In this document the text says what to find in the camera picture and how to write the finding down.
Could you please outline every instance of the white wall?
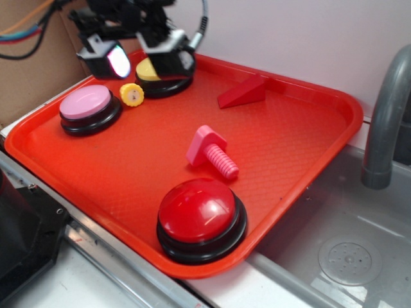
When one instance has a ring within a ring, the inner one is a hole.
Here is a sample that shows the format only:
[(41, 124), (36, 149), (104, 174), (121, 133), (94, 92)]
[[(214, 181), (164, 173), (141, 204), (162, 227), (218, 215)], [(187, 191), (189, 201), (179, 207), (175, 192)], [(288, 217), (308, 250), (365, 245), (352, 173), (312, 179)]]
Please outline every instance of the white wall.
[[(198, 53), (351, 94), (371, 116), (385, 71), (411, 44), (409, 0), (209, 0)], [(201, 0), (168, 8), (189, 37)]]

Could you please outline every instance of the red button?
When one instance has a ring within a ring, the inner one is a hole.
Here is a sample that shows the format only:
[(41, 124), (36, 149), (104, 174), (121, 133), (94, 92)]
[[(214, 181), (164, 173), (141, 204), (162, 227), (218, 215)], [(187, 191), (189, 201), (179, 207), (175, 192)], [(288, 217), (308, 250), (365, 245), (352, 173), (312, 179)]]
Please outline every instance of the red button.
[(159, 221), (171, 238), (200, 243), (226, 231), (235, 209), (234, 196), (226, 185), (199, 178), (176, 186), (164, 197)]

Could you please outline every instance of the plastic tray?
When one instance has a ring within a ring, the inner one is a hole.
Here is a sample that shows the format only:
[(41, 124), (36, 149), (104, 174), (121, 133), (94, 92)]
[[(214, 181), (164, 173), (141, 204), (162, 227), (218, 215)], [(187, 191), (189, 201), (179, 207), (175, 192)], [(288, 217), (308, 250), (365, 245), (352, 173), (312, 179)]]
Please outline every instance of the plastic tray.
[[(135, 65), (145, 55), (130, 57)], [(265, 78), (266, 100), (220, 109), (217, 97), (253, 74)], [(119, 96), (122, 84), (133, 81), (133, 76), (85, 80), (19, 123), (5, 147), (131, 249), (177, 278), (210, 277), (243, 261), (363, 121), (358, 102), (342, 92), (197, 55), (195, 79), (184, 92), (145, 99), (137, 108), (124, 105), (119, 120), (96, 135), (64, 133), (58, 112), (68, 93), (104, 84)], [(225, 180), (210, 163), (188, 164), (185, 154), (203, 124), (226, 138), (226, 152), (240, 169), (237, 179)], [(226, 183), (243, 201), (249, 225), (244, 241), (228, 256), (187, 266), (167, 258), (155, 226), (165, 194), (198, 177)]]

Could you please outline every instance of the bolt thread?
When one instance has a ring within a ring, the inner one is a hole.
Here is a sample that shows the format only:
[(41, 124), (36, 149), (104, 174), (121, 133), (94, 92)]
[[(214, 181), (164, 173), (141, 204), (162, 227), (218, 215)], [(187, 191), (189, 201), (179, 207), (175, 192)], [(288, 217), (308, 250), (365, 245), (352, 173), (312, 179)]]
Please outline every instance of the bolt thread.
[(238, 166), (224, 153), (217, 144), (210, 144), (204, 149), (205, 155), (221, 174), (233, 179), (238, 175)]

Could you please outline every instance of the toy bolt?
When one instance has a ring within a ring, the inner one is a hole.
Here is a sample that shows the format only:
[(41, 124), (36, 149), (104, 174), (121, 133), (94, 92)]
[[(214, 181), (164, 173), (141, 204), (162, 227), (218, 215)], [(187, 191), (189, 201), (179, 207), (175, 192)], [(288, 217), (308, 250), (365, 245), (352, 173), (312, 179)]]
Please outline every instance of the toy bolt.
[(225, 154), (227, 141), (208, 125), (201, 126), (195, 133), (186, 158), (193, 167), (209, 160), (221, 174), (230, 180), (238, 175), (238, 166)]

